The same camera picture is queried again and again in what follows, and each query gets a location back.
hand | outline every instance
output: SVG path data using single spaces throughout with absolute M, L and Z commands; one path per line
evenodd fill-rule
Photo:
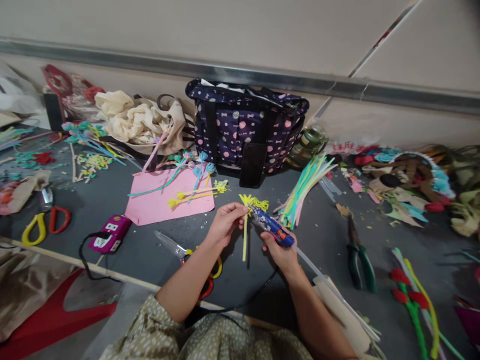
M 244 228 L 244 216 L 249 211 L 248 207 L 238 202 L 232 202 L 219 208 L 205 241 L 226 247 L 230 242 L 234 229 L 239 228 L 242 230 Z
M 283 228 L 283 231 L 289 233 L 295 239 L 296 245 L 297 237 L 285 228 Z M 268 249 L 270 251 L 271 258 L 288 280 L 289 276 L 300 268 L 297 252 L 293 247 L 285 248 L 278 245 L 274 236 L 269 232 L 262 232 L 260 236 L 263 239 L 262 250 L 267 251 Z

green-handled pliers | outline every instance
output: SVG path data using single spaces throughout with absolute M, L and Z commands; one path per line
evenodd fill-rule
M 374 268 L 372 267 L 370 259 L 367 256 L 367 249 L 360 243 L 359 233 L 355 228 L 352 214 L 348 216 L 348 238 L 350 240 L 349 244 L 346 246 L 348 249 L 348 270 L 350 271 L 350 276 L 353 280 L 353 286 L 357 290 L 364 289 L 359 270 L 360 257 L 363 275 L 365 276 L 366 288 L 372 294 L 376 294 L 377 282 L 375 279 Z

red stool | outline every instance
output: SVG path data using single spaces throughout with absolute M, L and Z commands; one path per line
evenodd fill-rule
M 65 311 L 64 300 L 70 286 L 84 271 L 79 269 L 65 280 L 46 303 L 17 327 L 0 344 L 0 359 L 19 360 L 111 316 L 117 303 Z

wooden edge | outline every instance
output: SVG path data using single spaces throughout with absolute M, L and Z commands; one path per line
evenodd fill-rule
M 41 247 L 38 247 L 38 246 L 27 246 L 27 245 L 23 244 L 21 241 L 12 240 L 12 239 L 9 239 L 9 238 L 3 237 L 3 236 L 0 236 L 0 242 L 8 243 L 8 244 L 17 246 L 17 247 L 25 249 L 25 250 L 30 250 L 30 251 L 32 251 L 34 253 L 37 253 L 37 254 L 45 255 L 45 256 L 60 260 L 60 261 L 64 261 L 66 263 L 75 265 L 75 266 L 77 266 L 79 268 L 82 268 L 82 269 L 85 268 L 84 264 L 82 263 L 82 261 L 80 259 L 77 259 L 77 258 L 74 258 L 74 257 L 71 257 L 71 256 L 62 255 L 62 254 L 59 254 L 57 252 L 47 250 L 47 249 L 44 249 L 44 248 L 41 248 Z M 153 292 L 157 292 L 161 288 L 161 286 L 158 286 L 158 285 L 155 285 L 155 284 L 143 281 L 143 280 L 139 280 L 137 278 L 134 278 L 134 277 L 131 277 L 131 276 L 128 276 L 128 275 L 123 275 L 123 274 L 121 274 L 119 272 L 116 272 L 116 271 L 111 271 L 111 270 L 105 269 L 104 267 L 100 267 L 97 264 L 93 264 L 93 263 L 89 262 L 88 267 L 89 267 L 90 271 L 92 271 L 94 273 L 97 273 L 97 274 L 100 274 L 100 275 L 103 275 L 103 276 L 110 276 L 112 278 L 115 278 L 115 279 L 118 279 L 118 280 L 121 280 L 121 281 L 124 281 L 124 282 L 129 282 L 129 283 L 132 283 L 132 284 L 135 284 L 135 285 L 139 285 L 143 288 L 152 290 Z M 212 304 L 210 302 L 206 302 L 206 301 L 199 301 L 197 303 L 197 305 L 204 308 L 204 309 L 207 309 L 207 310 L 221 310 L 221 309 L 224 309 L 221 306 L 218 306 L 218 305 Z M 259 328 L 263 328 L 263 329 L 267 329 L 267 330 L 273 330 L 273 331 L 281 329 L 280 326 L 271 324 L 267 321 L 259 320 L 259 319 L 254 318 L 254 317 L 243 315 L 243 314 L 241 314 L 237 311 L 228 311 L 228 312 L 225 312 L 224 314 L 228 314 L 229 316 L 231 316 L 233 318 L 236 318 L 236 319 L 243 319 L 246 323 L 248 323 L 252 326 L 259 327 Z

sleeve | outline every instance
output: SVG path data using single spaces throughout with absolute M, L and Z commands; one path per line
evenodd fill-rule
M 109 345 L 100 360 L 165 359 L 179 355 L 178 338 L 184 326 L 174 322 L 159 302 L 150 295 L 142 305 L 127 334 Z

